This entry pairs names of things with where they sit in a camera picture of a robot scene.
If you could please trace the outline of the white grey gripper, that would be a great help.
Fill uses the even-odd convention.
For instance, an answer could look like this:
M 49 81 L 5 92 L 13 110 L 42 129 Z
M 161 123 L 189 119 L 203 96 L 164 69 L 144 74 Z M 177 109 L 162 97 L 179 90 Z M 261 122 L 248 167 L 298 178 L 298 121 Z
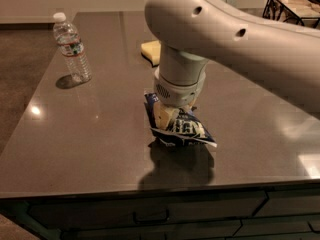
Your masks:
M 160 101 L 153 105 L 153 114 L 156 127 L 166 130 L 171 122 L 179 115 L 179 109 L 174 107 L 183 107 L 185 112 L 192 110 L 196 98 L 201 93 L 206 73 L 200 71 L 200 79 L 195 84 L 189 86 L 179 86 L 169 83 L 160 75 L 160 68 L 154 73 L 154 92 Z

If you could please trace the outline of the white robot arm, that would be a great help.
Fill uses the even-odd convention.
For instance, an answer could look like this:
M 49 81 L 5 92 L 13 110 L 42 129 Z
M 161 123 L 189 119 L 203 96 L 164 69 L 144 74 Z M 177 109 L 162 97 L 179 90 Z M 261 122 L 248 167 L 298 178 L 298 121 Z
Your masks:
M 145 20 L 161 43 L 158 128 L 194 104 L 207 60 L 320 115 L 320 30 L 252 16 L 227 0 L 147 0 Z

